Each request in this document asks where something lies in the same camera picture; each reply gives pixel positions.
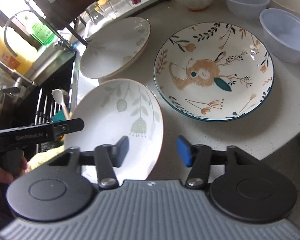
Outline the left hand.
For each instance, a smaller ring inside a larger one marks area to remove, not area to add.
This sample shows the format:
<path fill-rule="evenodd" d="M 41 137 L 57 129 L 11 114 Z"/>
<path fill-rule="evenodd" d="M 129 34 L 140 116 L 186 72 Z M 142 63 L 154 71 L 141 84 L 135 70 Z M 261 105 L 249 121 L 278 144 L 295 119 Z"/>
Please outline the left hand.
<path fill-rule="evenodd" d="M 11 173 L 3 170 L 0 167 L 0 183 L 3 183 L 3 184 L 12 183 L 15 179 L 19 178 L 20 176 L 22 176 L 26 173 L 27 167 L 28 167 L 27 160 L 24 157 L 21 160 L 19 173 L 17 175 L 12 175 Z"/>

